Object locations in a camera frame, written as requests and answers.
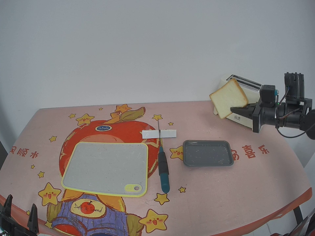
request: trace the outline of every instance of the table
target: table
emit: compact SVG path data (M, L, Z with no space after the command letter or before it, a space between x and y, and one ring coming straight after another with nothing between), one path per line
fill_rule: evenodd
M12 194L12 216L24 226L35 203L40 233L50 235L228 236L249 233L310 199L304 169L274 127L265 125L256 134L212 111L211 101L40 109L0 171L0 202ZM163 138L167 195L156 170L158 139L141 135L157 129L158 119L161 129L177 130L176 138ZM182 144L192 139L228 141L234 164L185 166ZM61 176L79 141L147 144L147 193L122 198L65 190ZM94 209L84 210L87 203Z

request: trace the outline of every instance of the gray cutting board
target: gray cutting board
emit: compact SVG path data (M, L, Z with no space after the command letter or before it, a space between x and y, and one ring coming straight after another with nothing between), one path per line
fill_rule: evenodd
M86 193L141 197L147 191L146 144L80 142L73 150L61 184Z

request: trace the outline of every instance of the bread crust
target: bread crust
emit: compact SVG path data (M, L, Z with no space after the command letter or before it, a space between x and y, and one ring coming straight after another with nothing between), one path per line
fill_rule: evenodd
M241 94L243 95L244 99L246 100L246 104L243 106L243 107L245 107L245 106L248 104L248 99L247 99L246 94L244 93L243 89L242 89L241 86L238 84L238 82L237 82L236 79L231 79L231 80L230 80L229 82L227 82L224 86L222 86L222 87L219 88L217 91L215 91L215 92L213 92L212 94L210 94L210 95L209 95L210 99L212 100L212 97L211 97L211 96L212 96L213 94L219 92L220 90L222 90L228 83L234 83L234 84L238 87L238 89L240 90L240 92L241 92ZM219 115L219 117L220 117L221 119L224 119L224 118L228 117L229 115L230 115L230 113L229 113L227 116L224 116L224 117L220 117L220 115Z

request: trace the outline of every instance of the bread slice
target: bread slice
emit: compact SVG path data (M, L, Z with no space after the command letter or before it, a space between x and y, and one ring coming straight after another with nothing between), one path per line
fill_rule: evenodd
M230 108L242 108L248 104L246 94L236 79L231 79L222 88L210 94L210 98L221 119L226 118L232 113Z

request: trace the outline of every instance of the toaster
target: toaster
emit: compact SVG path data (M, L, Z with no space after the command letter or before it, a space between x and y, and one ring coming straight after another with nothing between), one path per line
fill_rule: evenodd
M224 86L231 79L237 80L238 84L241 86L244 93L246 94L249 104L258 102L258 100L260 98L259 91L262 87L262 84L255 82L255 81L251 81L249 79L243 78L243 77L235 75L235 74L232 74L232 75L231 74L225 74L224 76L222 76L220 79L218 89L221 88L222 86ZM215 107L213 109L213 113L215 115L218 114ZM239 124L242 124L244 126L247 126L251 129L253 129L253 120L251 120L249 118L246 118L244 116L240 116L240 115L235 114L235 113L230 114L229 116L227 116L227 118L230 120L233 120Z

